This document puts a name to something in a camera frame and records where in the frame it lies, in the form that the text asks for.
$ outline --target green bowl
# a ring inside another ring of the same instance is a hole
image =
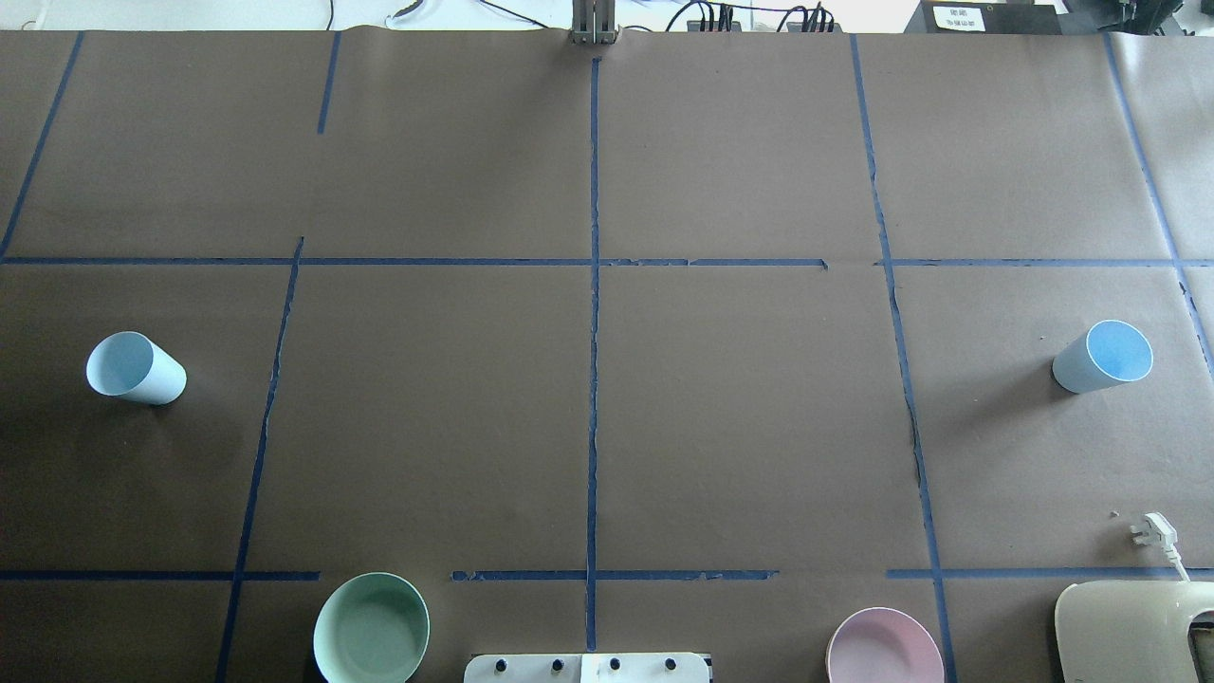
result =
[[[329,596],[312,632],[329,683],[403,683],[430,643],[421,593],[395,574],[356,576]]]

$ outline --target bowl rim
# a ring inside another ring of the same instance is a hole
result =
[[[370,577],[379,577],[379,576],[387,576],[402,584],[405,591],[410,593],[413,598],[416,599],[418,604],[421,605],[421,614],[422,616],[425,616],[426,631],[421,639],[421,647],[418,649],[418,658],[416,658],[418,662],[413,666],[413,670],[409,671],[409,673],[407,673],[403,678],[401,678],[402,683],[404,681],[408,681],[414,673],[418,672],[418,668],[421,666],[421,660],[425,659],[426,656],[426,650],[430,649],[430,608],[426,607],[426,599],[421,596],[421,591],[418,591],[418,587],[410,584],[403,576],[398,576],[396,574],[392,574],[391,571],[368,571],[365,574],[359,574],[358,576],[347,579],[345,582],[341,584],[341,586],[337,586],[337,588],[329,594],[329,597],[324,601],[324,605],[320,608],[319,614],[317,614],[316,616],[316,625],[312,626],[312,659],[316,661],[317,668],[320,670],[320,676],[323,676],[324,679],[328,681],[329,683],[345,683],[345,682],[335,679],[334,676],[331,676],[334,672],[325,671],[324,664],[317,658],[317,650],[318,650],[317,643],[319,642],[320,621],[324,620],[325,616],[330,614],[333,610],[337,609],[336,608],[337,603],[335,601],[337,599],[339,594],[347,591],[350,586],[357,582],[367,581]]]
[[[919,620],[917,620],[915,617],[910,616],[909,614],[907,614],[907,613],[904,613],[904,611],[902,611],[900,609],[875,607],[875,608],[864,608],[864,609],[862,609],[862,610],[852,614],[847,619],[843,620],[843,622],[839,625],[839,627],[835,628],[835,632],[830,636],[830,642],[827,644],[827,658],[826,658],[827,659],[827,679],[828,681],[830,679],[830,655],[832,655],[832,653],[834,653],[834,644],[835,644],[835,639],[839,638],[839,633],[841,633],[843,630],[846,628],[847,625],[851,624],[853,620],[856,620],[857,617],[861,617],[861,615],[870,614],[870,613],[889,613],[889,614],[892,614],[895,616],[902,617],[906,621],[915,625],[919,628],[919,631],[923,632],[923,636],[927,639],[927,642],[931,643],[931,649],[932,649],[932,651],[936,653],[936,661],[940,662],[940,671],[941,672],[944,671],[944,660],[943,660],[943,658],[940,654],[940,645],[936,644],[936,639],[931,637],[931,633],[927,631],[927,628],[924,627],[924,625],[919,624]]]

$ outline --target blue cup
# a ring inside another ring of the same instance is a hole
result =
[[[1054,359],[1054,380],[1073,394],[1138,382],[1151,372],[1151,343],[1133,324],[1104,319]]]

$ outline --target cup rim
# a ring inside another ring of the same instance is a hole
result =
[[[1105,324],[1105,323],[1112,323],[1112,324],[1117,324],[1117,325],[1121,325],[1121,326],[1128,326],[1128,328],[1133,329],[1135,334],[1139,335],[1139,338],[1142,340],[1142,345],[1146,346],[1147,364],[1146,364],[1146,370],[1144,370],[1141,375],[1139,375],[1136,377],[1134,377],[1134,376],[1131,376],[1131,377],[1117,377],[1114,375],[1111,375],[1108,371],[1106,371],[1105,369],[1102,369],[1100,366],[1100,364],[1096,363],[1096,359],[1091,355],[1091,332],[1095,331],[1097,326],[1100,326],[1101,324]],[[1106,318],[1106,319],[1102,319],[1102,320],[1097,321],[1096,324],[1093,324],[1091,326],[1089,326],[1088,331],[1085,331],[1084,335],[1083,335],[1083,351],[1088,353],[1088,360],[1091,362],[1091,368],[1096,369],[1096,372],[1099,372],[1100,375],[1107,377],[1108,380],[1112,380],[1112,381],[1118,382],[1118,383],[1128,385],[1130,382],[1138,382],[1138,381],[1145,379],[1146,376],[1151,375],[1151,370],[1155,369],[1155,348],[1151,347],[1151,340],[1146,337],[1146,334],[1142,334],[1141,329],[1134,326],[1133,324],[1125,321],[1124,319]]]
[[[143,379],[132,385],[131,387],[123,389],[121,392],[106,392],[98,386],[98,381],[93,377],[95,372],[97,371],[98,364],[101,364],[101,359],[98,358],[97,353],[101,352],[103,347],[109,346],[114,338],[119,336],[131,336],[131,335],[140,337],[143,341],[143,343],[148,346],[148,349],[152,351],[152,357],[153,358],[155,357],[154,352],[155,345],[152,343],[152,340],[148,338],[147,335],[143,334],[142,331],[135,331],[134,329],[124,329],[121,331],[115,331],[106,336],[101,341],[97,341],[97,345],[92,348],[92,352],[89,353],[89,359],[84,364],[85,380],[89,381],[89,387],[91,387],[92,391],[96,392],[97,394],[110,398],[123,397],[125,394],[130,394],[131,392],[134,392],[140,385],[143,383],[143,380],[147,380],[148,372],[152,371],[151,363],[148,364],[147,370],[143,371]]]

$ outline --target light blue cup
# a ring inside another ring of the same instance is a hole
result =
[[[138,331],[117,331],[89,354],[84,375],[102,397],[163,406],[186,391],[186,369]]]
[[[395,574],[356,576],[329,596],[312,632],[329,683],[403,683],[430,643],[421,593]]]
[[[1151,372],[1151,343],[1133,324],[1104,319],[1054,359],[1054,380],[1073,394],[1138,382]]]

